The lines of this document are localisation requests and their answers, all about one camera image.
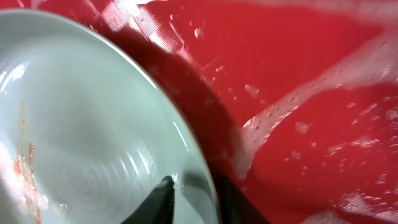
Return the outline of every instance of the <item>plate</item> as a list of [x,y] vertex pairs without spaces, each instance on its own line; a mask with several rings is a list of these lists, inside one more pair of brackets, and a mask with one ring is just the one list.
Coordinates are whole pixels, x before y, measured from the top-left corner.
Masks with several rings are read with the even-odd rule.
[[174,104],[119,48],[60,16],[0,12],[0,142],[4,223],[120,224],[166,175],[174,223],[220,222]]

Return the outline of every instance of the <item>wet surface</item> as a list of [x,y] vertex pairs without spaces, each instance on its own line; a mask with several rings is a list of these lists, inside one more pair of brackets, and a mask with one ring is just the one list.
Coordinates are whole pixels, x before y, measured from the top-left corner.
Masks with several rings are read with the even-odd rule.
[[[233,179],[271,223],[398,220],[394,2],[34,3],[105,35],[155,77],[214,176]],[[0,3],[22,6],[33,4]]]

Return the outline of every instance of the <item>black object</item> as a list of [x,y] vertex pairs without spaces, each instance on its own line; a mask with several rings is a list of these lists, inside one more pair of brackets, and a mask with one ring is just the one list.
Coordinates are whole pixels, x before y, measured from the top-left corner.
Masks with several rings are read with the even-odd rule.
[[220,183],[220,199],[224,224],[269,224],[227,178]]
[[166,176],[122,224],[172,224],[174,218],[174,181]]

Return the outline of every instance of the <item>red surface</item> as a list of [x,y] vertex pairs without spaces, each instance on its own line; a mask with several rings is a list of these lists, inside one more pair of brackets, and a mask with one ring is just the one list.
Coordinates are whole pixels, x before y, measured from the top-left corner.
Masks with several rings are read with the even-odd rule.
[[[34,2],[2,0],[0,7]],[[394,83],[341,86],[311,96],[271,132],[245,179],[235,176],[229,159],[236,153],[231,128],[242,128],[366,42],[394,30],[394,18],[365,21],[353,15],[377,14],[381,7],[394,15],[393,1],[275,6],[266,0],[170,0],[137,8],[126,2],[132,1],[37,5],[105,35],[153,75],[193,126],[215,177],[233,179],[271,223],[300,223],[318,212],[350,223],[398,223]],[[389,71],[396,73],[393,65]],[[308,131],[295,128],[298,122]]]

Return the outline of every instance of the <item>food residue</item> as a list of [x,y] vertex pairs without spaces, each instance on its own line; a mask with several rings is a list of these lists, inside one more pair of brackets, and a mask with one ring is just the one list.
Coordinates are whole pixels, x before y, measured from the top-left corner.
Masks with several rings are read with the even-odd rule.
[[35,174],[33,169],[34,147],[32,142],[27,142],[25,136],[25,112],[21,109],[21,132],[17,142],[17,158],[14,163],[14,172],[24,181],[24,194],[28,211],[34,216],[36,224],[42,223],[40,213],[39,194],[37,192]]

